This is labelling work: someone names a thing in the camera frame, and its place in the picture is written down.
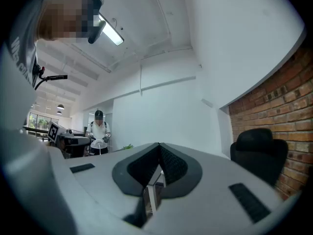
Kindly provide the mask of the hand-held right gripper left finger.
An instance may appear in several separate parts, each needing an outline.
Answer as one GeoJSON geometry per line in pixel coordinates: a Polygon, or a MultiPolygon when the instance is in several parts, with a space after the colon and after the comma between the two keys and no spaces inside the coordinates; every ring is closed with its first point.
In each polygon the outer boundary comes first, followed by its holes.
{"type": "Polygon", "coordinates": [[[95,157],[67,160],[75,180],[96,203],[88,211],[95,222],[87,235],[161,235],[161,226],[148,229],[144,194],[158,165],[151,156],[158,143],[95,157]]]}

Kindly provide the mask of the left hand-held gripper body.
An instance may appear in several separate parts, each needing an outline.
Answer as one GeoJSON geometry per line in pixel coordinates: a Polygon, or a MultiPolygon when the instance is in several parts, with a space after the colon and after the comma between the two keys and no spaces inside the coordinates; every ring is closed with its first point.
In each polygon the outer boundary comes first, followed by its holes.
{"type": "Polygon", "coordinates": [[[71,134],[68,129],[52,122],[47,134],[48,139],[53,142],[56,147],[67,146],[88,146],[91,140],[88,137],[75,136],[71,134]]]}

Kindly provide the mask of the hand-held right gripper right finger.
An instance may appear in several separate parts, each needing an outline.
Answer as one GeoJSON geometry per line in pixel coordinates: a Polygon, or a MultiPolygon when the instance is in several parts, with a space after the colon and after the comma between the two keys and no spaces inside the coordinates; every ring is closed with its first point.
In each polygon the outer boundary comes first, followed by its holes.
{"type": "Polygon", "coordinates": [[[295,205],[299,194],[286,201],[265,181],[226,157],[170,144],[196,159],[202,178],[183,198],[162,200],[153,217],[144,225],[149,235],[265,235],[295,205]],[[252,223],[229,186],[243,183],[270,210],[263,220],[252,223]]]}

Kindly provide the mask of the black metal railing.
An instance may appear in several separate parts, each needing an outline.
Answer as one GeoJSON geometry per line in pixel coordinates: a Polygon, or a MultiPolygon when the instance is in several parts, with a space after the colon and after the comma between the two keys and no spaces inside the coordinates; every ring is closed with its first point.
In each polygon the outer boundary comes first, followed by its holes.
{"type": "Polygon", "coordinates": [[[48,141],[47,130],[35,129],[35,128],[26,127],[26,126],[24,126],[23,129],[26,131],[27,134],[31,136],[35,136],[41,141],[48,141]]]}

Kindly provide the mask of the black office chair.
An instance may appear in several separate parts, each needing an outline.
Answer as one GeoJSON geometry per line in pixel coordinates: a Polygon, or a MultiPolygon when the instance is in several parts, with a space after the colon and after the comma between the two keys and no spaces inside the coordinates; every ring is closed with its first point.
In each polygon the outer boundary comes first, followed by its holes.
{"type": "Polygon", "coordinates": [[[274,187],[288,154],[285,140],[274,139],[267,128],[242,132],[230,147],[230,158],[274,187]]]}

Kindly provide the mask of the white desk leg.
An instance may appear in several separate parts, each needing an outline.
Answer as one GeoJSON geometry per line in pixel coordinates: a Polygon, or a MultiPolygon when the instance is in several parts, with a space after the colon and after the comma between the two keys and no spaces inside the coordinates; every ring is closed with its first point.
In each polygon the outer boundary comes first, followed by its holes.
{"type": "Polygon", "coordinates": [[[157,192],[155,185],[147,185],[152,214],[155,214],[158,208],[157,192]]]}

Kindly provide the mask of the person's grey t-shirt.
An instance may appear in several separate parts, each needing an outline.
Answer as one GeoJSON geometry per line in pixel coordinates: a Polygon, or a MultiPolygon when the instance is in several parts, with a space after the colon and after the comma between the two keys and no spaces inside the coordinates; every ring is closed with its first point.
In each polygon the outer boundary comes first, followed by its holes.
{"type": "Polygon", "coordinates": [[[35,30],[44,0],[26,0],[13,21],[5,44],[19,72],[26,81],[34,86],[38,66],[35,30]]]}

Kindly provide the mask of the long ceiling light fixture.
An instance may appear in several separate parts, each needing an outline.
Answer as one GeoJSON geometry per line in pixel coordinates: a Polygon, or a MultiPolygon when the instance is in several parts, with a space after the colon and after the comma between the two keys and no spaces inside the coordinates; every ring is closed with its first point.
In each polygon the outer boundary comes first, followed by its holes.
{"type": "Polygon", "coordinates": [[[116,46],[124,43],[124,39],[122,38],[122,36],[101,14],[99,14],[99,19],[100,21],[104,21],[106,23],[102,30],[102,33],[104,33],[116,46]]]}

